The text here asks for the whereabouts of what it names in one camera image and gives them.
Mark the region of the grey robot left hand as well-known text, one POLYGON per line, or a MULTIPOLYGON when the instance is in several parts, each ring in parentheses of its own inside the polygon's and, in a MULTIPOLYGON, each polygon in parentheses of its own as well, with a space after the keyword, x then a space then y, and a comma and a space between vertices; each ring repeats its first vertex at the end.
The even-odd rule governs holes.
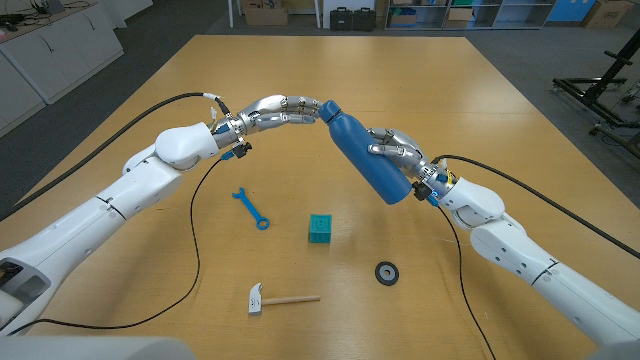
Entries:
POLYGON ((234 128, 241 135, 250 135, 286 124, 313 124, 322 105, 306 96, 271 95, 238 112, 234 128))

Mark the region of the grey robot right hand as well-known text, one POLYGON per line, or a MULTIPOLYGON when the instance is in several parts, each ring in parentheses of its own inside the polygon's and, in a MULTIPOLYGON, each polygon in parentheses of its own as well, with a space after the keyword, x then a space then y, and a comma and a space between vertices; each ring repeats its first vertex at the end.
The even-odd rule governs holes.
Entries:
POLYGON ((407 134, 393 128, 368 128, 375 143, 368 152, 389 159, 407 178, 423 180, 428 172, 428 158, 407 134))

